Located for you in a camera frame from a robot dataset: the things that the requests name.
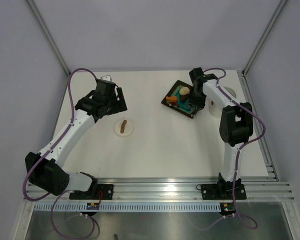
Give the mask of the white round bun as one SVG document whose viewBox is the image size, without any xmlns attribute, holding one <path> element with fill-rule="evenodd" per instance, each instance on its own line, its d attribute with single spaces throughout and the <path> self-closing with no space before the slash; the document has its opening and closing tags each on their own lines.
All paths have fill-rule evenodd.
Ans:
<svg viewBox="0 0 300 240">
<path fill-rule="evenodd" d="M 188 95 L 189 93 L 190 93 L 190 89 L 189 89 L 188 87 L 186 87 L 186 86 L 181 87 L 180 90 L 179 90 L 179 94 L 180 94 L 181 96 L 186 96 L 186 95 Z"/>
</svg>

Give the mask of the white cylindrical container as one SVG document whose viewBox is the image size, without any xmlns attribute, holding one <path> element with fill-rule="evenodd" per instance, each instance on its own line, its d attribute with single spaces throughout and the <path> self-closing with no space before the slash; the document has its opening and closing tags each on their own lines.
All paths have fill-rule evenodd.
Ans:
<svg viewBox="0 0 300 240">
<path fill-rule="evenodd" d="M 228 86 L 224 86 L 224 89 L 234 98 L 237 97 L 236 92 L 228 87 Z M 214 118 L 220 119 L 221 115 L 222 115 L 222 111 L 217 107 L 217 105 L 210 99 L 209 100 L 209 104 L 208 104 L 208 111 L 210 113 L 210 115 Z"/>
</svg>

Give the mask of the clear plastic tongs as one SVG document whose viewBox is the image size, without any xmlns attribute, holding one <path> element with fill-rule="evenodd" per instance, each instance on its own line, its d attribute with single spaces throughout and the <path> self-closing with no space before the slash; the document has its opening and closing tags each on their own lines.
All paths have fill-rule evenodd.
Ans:
<svg viewBox="0 0 300 240">
<path fill-rule="evenodd" d="M 190 106 L 190 117 L 193 119 L 197 113 L 197 107 L 196 106 Z"/>
</svg>

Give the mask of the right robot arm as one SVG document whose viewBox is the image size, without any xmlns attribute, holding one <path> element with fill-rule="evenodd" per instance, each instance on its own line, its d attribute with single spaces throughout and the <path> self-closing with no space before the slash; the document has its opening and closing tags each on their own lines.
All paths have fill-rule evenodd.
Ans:
<svg viewBox="0 0 300 240">
<path fill-rule="evenodd" d="M 198 111 L 206 105 L 206 98 L 220 109 L 221 117 L 219 135 L 224 142 L 224 159 L 221 172 L 216 184 L 201 185 L 202 198 L 230 199 L 236 192 L 240 192 L 242 180 L 240 175 L 241 150 L 253 135 L 252 106 L 248 102 L 240 103 L 226 93 L 220 85 L 220 79 L 213 73 L 205 74 L 202 68 L 197 67 L 189 72 L 192 88 L 188 104 Z"/>
</svg>

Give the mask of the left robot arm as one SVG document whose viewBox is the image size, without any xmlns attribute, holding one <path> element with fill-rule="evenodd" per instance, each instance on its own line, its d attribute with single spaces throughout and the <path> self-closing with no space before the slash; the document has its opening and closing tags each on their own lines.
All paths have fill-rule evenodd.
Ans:
<svg viewBox="0 0 300 240">
<path fill-rule="evenodd" d="M 98 180 L 88 173 L 66 172 L 63 166 L 79 140 L 98 120 L 126 110 L 122 89 L 109 75 L 98 79 L 96 88 L 74 106 L 71 118 L 57 136 L 38 153 L 26 156 L 25 181 L 54 196 L 72 191 L 93 199 L 98 194 Z"/>
</svg>

